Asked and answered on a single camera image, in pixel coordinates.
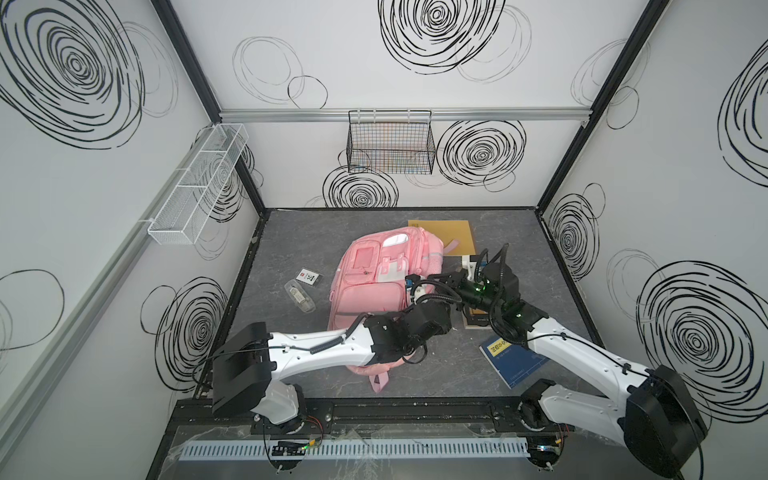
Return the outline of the pink student backpack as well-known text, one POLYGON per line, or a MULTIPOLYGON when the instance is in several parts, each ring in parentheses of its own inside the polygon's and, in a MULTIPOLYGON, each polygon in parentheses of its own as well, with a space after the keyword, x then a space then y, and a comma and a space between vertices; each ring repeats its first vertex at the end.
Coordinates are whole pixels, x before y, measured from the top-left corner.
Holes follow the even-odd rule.
MULTIPOLYGON (((342 256, 331 284, 328 328, 348 329, 362 314, 382 314, 387 320, 380 332, 387 334, 393 327, 398 339, 397 321, 414 306, 413 284, 440 274, 443 257, 442 241, 420 227, 402 227, 355 240, 342 256)), ((416 290, 429 297, 426 301, 450 306, 445 299, 452 295, 442 287, 427 283, 416 290)), ((389 371, 408 363, 413 355, 403 354, 399 345, 394 349, 382 360, 348 369, 367 377, 378 393, 387 385, 389 371)))

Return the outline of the blue book with yellow label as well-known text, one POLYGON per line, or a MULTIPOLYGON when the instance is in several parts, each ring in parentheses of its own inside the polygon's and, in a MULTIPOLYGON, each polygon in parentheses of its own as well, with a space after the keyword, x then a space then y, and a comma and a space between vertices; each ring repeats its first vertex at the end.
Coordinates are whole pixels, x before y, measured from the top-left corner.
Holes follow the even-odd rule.
POLYGON ((522 346, 513 345, 498 336, 490 337, 481 343, 479 350, 510 389, 548 362, 546 357, 522 346))

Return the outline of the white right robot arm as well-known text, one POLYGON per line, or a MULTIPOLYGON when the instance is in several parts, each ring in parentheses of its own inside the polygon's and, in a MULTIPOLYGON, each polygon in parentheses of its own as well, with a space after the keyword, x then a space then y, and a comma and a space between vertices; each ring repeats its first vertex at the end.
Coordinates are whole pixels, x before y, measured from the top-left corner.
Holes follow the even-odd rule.
POLYGON ((523 300, 519 281, 502 264, 470 278, 466 270, 434 276, 461 306, 488 315, 504 341, 543 356, 597 389, 590 395, 538 380, 520 397, 518 415, 532 431, 567 424, 625 447, 654 474, 682 478, 684 464, 702 455, 708 427, 680 375, 613 354, 523 300))

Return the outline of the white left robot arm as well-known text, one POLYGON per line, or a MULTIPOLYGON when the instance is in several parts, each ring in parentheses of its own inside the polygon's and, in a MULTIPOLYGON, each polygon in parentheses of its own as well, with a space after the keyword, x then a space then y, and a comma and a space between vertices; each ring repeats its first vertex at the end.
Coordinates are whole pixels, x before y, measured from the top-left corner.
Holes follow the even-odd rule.
POLYGON ((271 333, 264 322, 240 330, 212 355, 212 411, 248 412, 274 425, 303 415, 303 394, 286 379, 340 366, 370 367, 410 358, 429 339, 451 330, 450 307, 420 300, 397 312, 365 312, 347 328, 304 334, 271 333))

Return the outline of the brown and black book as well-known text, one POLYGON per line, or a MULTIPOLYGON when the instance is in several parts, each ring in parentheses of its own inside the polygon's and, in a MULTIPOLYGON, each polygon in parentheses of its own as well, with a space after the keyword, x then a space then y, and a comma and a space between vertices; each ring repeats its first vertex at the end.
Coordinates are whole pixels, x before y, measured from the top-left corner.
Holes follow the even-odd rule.
MULTIPOLYGON (((481 255, 487 258, 487 264, 479 268, 475 273, 475 277, 471 281, 479 280, 481 273, 485 269, 505 269, 506 266, 500 262, 501 254, 496 254, 493 258, 490 257, 487 249, 483 249, 480 253, 474 255, 481 255)), ((491 318, 494 312, 485 312, 470 308, 466 305, 462 305, 462 315, 464 317, 465 326, 468 328, 490 328, 491 318)))

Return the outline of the yellow padded envelope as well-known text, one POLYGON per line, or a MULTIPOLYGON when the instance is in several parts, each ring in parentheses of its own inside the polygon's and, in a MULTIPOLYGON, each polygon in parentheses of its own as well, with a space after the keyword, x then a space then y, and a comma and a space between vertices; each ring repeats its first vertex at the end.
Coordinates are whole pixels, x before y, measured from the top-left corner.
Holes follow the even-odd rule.
POLYGON ((437 236, 442 241, 447 256, 477 253, 468 220, 409 220, 408 225, 423 228, 437 236))

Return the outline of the clear plastic case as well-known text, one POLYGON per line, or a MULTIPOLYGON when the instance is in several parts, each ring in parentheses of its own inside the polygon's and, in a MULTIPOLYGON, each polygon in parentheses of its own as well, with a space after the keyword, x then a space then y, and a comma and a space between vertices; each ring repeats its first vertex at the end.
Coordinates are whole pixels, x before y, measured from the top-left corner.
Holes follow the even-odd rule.
POLYGON ((312 298, 307 294, 300 283, 291 279, 284 285, 284 290, 291 299, 291 301, 303 312, 311 313, 316 309, 316 305, 312 298))

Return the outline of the small white card packet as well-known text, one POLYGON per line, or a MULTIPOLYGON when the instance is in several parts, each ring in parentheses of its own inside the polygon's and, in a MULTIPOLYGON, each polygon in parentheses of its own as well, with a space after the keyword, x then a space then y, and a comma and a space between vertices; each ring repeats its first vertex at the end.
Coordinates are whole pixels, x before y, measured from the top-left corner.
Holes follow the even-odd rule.
POLYGON ((296 280, 300 281, 302 283, 305 283, 307 285, 316 285, 318 281, 320 280, 321 275, 317 272, 314 272, 312 270, 303 268, 299 274, 296 276, 296 280))

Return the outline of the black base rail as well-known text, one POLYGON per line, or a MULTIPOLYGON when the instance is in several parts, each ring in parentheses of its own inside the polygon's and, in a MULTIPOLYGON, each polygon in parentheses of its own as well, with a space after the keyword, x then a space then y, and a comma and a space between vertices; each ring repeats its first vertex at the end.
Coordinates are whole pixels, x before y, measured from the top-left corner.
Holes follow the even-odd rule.
POLYGON ((306 435, 339 434, 344 427, 373 425, 470 424, 487 427, 493 433, 520 436, 570 433, 572 427, 550 423, 531 430, 518 410, 518 396, 504 397, 366 397, 309 398, 297 418, 274 424, 252 412, 225 416, 215 413, 209 399, 181 400, 174 407, 169 424, 176 427, 244 427, 248 433, 306 435))

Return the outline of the white mesh wall shelf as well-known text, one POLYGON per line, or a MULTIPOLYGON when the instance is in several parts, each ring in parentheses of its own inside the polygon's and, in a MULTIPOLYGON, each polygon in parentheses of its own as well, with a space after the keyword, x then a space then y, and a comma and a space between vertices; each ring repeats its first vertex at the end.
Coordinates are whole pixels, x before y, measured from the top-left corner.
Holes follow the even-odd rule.
POLYGON ((195 244, 242 154, 249 135, 240 123, 206 127, 194 141, 191 159, 147 233, 163 246, 195 244))

